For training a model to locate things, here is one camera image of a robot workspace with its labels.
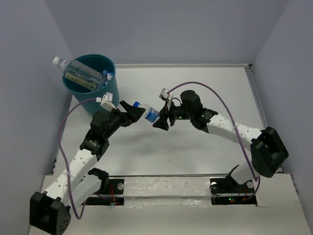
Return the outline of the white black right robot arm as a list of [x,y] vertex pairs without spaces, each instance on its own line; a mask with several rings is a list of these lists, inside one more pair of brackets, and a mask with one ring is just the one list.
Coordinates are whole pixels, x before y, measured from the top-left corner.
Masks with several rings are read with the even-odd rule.
[[153,127],[167,131],[175,121],[189,120],[196,129],[237,143],[244,153],[251,153],[251,157],[244,164],[235,166],[221,183],[231,192],[238,191],[254,177],[271,178],[289,156],[274,128],[268,126],[261,130],[235,123],[216,111],[204,108],[193,90],[181,93],[179,106],[174,105],[173,96],[167,89],[161,91],[160,98],[165,105]]

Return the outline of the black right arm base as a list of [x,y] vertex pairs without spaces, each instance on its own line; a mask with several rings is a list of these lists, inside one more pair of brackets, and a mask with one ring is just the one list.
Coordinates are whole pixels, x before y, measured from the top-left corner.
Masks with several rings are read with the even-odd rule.
[[252,180],[237,183],[232,177],[233,168],[224,177],[210,178],[209,191],[212,205],[255,205],[256,192]]

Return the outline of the large clear square bottle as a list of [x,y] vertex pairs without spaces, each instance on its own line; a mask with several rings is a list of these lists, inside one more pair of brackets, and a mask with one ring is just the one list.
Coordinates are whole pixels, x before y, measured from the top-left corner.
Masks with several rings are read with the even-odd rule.
[[52,63],[64,78],[92,92],[102,88],[107,78],[105,73],[98,72],[78,60],[54,57]]

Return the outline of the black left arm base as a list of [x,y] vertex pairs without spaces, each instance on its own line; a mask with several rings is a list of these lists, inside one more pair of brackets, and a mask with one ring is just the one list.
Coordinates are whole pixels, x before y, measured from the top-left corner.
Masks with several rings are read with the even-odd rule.
[[98,168],[91,169],[73,193],[75,205],[122,206],[124,205],[124,179],[111,178]]

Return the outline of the blue cap Pepsi bottle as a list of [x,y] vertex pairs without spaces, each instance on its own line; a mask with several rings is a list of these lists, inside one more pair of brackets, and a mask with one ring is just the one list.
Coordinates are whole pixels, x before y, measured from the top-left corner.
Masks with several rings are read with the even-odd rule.
[[149,104],[140,103],[140,102],[136,101],[133,104],[133,106],[136,107],[136,108],[143,108],[143,109],[145,109],[145,112],[141,116],[141,119],[145,119],[145,120],[149,121],[150,123],[155,123],[158,120],[158,118],[159,118],[159,111],[154,109]]

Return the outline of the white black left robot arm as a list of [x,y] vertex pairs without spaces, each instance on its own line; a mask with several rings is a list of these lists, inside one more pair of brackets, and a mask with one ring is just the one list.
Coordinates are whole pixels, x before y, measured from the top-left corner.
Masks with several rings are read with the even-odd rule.
[[35,192],[30,198],[29,224],[50,235],[62,235],[74,215],[81,219],[86,200],[94,193],[108,189],[109,175],[95,168],[109,148],[109,138],[120,128],[136,123],[145,109],[121,101],[125,109],[120,111],[103,98],[96,98],[105,107],[93,114],[90,129],[80,144],[72,161],[63,148],[59,148],[65,162],[65,170],[43,192]]

